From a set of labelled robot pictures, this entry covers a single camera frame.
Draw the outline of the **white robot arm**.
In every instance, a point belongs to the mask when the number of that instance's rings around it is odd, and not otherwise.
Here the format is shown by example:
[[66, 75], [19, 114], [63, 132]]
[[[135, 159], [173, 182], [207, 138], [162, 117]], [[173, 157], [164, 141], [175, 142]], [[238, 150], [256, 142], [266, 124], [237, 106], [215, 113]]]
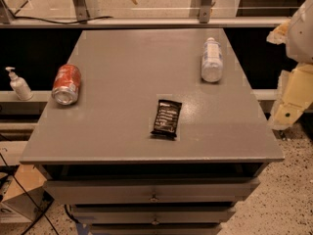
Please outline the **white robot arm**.
[[272, 30], [266, 40], [285, 44], [287, 56], [297, 62], [292, 71], [281, 72], [268, 120], [272, 129], [285, 130], [313, 103], [313, 0], [305, 0], [291, 19]]

